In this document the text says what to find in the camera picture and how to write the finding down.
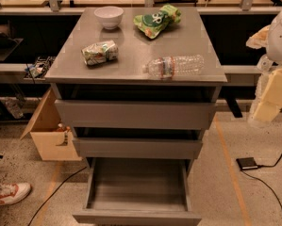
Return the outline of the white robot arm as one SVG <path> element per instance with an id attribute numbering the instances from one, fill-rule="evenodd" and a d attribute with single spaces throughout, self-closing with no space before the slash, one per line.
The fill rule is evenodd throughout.
<path id="1" fill-rule="evenodd" d="M 249 117 L 253 126 L 264 126 L 282 109 L 282 10 L 270 25 L 250 37 L 246 45 L 255 49 L 266 48 L 266 54 L 257 63 L 261 76 Z"/>

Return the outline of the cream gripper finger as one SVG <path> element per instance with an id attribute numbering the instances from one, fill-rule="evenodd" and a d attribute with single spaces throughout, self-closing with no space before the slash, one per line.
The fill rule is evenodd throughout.
<path id="1" fill-rule="evenodd" d="M 263 73 L 257 82 L 256 98 L 252 102 L 248 122 L 251 125 L 269 124 L 282 109 L 282 66 Z"/>
<path id="2" fill-rule="evenodd" d="M 253 49 L 260 49 L 268 45 L 268 33 L 270 26 L 266 25 L 261 28 L 257 33 L 251 36 L 247 42 L 246 46 Z"/>

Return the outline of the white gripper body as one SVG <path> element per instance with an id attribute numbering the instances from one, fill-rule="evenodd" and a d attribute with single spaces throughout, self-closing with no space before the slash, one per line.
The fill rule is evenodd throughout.
<path id="1" fill-rule="evenodd" d="M 257 68 L 261 71 L 262 75 L 269 77 L 273 71 L 274 62 L 267 55 L 263 55 L 257 63 Z"/>

